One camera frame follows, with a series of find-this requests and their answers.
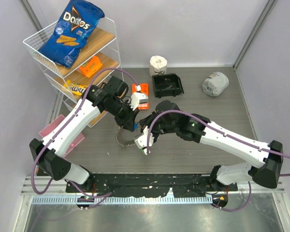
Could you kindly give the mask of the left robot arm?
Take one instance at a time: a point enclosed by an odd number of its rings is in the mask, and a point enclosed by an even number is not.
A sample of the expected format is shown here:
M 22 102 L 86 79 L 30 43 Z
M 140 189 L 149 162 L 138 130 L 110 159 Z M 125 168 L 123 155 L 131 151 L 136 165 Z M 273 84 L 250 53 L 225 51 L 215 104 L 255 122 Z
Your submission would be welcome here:
M 92 85 L 88 88 L 75 108 L 55 129 L 42 140 L 33 139 L 30 142 L 29 147 L 37 166 L 56 181 L 70 180 L 77 183 L 82 192 L 91 191 L 94 181 L 89 177 L 89 171 L 69 162 L 64 155 L 88 123 L 104 111 L 114 116 L 118 126 L 134 131 L 138 106 L 147 96 L 137 86 L 136 92 L 124 101 L 127 89 L 128 85 L 115 76 L 102 87 Z

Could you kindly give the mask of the keys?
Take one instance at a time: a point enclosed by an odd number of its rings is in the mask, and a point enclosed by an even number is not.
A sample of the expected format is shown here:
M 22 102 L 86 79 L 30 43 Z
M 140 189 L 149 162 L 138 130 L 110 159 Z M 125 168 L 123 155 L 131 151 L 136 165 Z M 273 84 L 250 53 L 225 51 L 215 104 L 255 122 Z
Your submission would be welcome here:
M 176 87 L 173 79 L 171 78 L 167 78 L 167 77 L 164 77 L 161 79 L 161 83 L 159 84 L 159 89 L 160 90 L 163 90 L 163 89 L 172 89 Z

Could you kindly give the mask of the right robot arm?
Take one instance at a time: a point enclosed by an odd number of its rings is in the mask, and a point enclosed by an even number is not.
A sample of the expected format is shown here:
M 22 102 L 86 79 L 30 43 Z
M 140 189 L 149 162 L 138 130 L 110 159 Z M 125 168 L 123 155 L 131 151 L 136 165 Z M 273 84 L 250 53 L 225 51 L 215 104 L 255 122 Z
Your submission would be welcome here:
M 174 133 L 184 141 L 210 145 L 243 159 L 241 164 L 216 165 L 212 169 L 209 185 L 214 190 L 249 181 L 269 189 L 278 185 L 283 145 L 276 140 L 268 144 L 246 138 L 204 116 L 183 112 L 171 101 L 160 102 L 150 116 L 140 120 L 140 125 L 141 134 L 134 142 L 146 155 L 159 135 Z

